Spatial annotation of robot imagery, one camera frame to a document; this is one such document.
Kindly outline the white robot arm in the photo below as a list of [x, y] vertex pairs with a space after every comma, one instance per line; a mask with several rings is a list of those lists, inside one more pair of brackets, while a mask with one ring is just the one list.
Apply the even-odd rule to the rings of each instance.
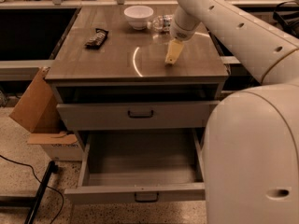
[[208, 224], [299, 224], [298, 40], [224, 0], [177, 0], [171, 35], [198, 24], [258, 81], [223, 99], [206, 124]]

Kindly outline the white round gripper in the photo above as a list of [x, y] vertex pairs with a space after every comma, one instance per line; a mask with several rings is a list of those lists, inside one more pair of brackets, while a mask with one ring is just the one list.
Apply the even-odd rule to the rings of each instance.
[[174, 64], [183, 50], [182, 41], [190, 40], [200, 21], [188, 14], [183, 8], [177, 7], [170, 25], [170, 35], [175, 38], [168, 44], [165, 62]]

